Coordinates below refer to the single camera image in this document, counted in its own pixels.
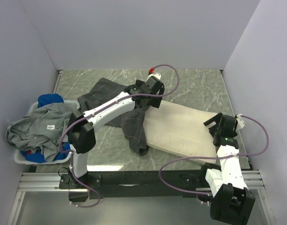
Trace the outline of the cream white pillow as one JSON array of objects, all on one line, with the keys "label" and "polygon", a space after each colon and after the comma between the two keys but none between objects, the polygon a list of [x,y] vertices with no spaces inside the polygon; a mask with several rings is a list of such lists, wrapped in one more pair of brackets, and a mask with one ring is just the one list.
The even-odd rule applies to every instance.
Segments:
[{"label": "cream white pillow", "polygon": [[147,146],[180,157],[216,157],[213,137],[204,126],[215,115],[163,100],[145,113]]}]

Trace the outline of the dark grey checked pillowcase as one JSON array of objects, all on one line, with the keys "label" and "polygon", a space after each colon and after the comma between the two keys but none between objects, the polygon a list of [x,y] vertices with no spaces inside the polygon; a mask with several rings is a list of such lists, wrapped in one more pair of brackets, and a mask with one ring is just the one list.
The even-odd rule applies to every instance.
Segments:
[{"label": "dark grey checked pillowcase", "polygon": [[[101,78],[91,89],[90,92],[77,98],[80,104],[80,112],[94,109],[120,94],[126,86]],[[145,112],[148,108],[136,108],[117,116],[107,123],[108,126],[121,128],[125,139],[129,142],[129,147],[139,156],[148,153],[147,140],[143,122]]]}]

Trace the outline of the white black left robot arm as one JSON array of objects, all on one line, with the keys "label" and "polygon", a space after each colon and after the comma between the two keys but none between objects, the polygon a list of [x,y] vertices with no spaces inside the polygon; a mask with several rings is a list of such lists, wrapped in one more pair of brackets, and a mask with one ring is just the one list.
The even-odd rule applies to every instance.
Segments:
[{"label": "white black left robot arm", "polygon": [[76,188],[82,188],[87,183],[88,152],[96,144],[95,132],[116,117],[137,109],[147,109],[152,106],[158,108],[160,97],[152,95],[164,93],[164,83],[159,73],[152,73],[145,82],[137,80],[134,85],[126,87],[113,99],[99,107],[80,113],[71,114],[68,126],[68,141],[71,150],[74,151],[73,162],[70,171],[73,175],[70,182]]}]

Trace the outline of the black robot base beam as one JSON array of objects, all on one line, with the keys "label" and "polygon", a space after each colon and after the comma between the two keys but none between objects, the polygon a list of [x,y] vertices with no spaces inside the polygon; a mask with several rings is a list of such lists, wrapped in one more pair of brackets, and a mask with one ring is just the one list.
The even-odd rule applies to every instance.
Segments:
[{"label": "black robot base beam", "polygon": [[173,170],[161,173],[161,177],[167,183],[188,190],[188,193],[166,186],[158,174],[158,171],[88,172],[85,184],[97,191],[94,193],[74,181],[72,175],[64,173],[60,176],[59,188],[68,190],[69,199],[73,202],[110,197],[154,196],[198,198],[205,203],[213,201],[210,187],[205,179],[206,173],[203,170]]}]

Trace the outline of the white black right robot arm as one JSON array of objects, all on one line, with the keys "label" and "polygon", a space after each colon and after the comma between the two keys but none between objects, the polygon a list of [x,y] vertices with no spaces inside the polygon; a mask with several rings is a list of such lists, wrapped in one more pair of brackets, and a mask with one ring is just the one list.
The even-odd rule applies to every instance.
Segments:
[{"label": "white black right robot arm", "polygon": [[211,219],[230,225],[248,223],[255,195],[248,190],[240,162],[237,136],[238,119],[218,113],[204,122],[213,137],[220,166],[205,164],[199,182],[210,187],[213,199],[210,206]]}]

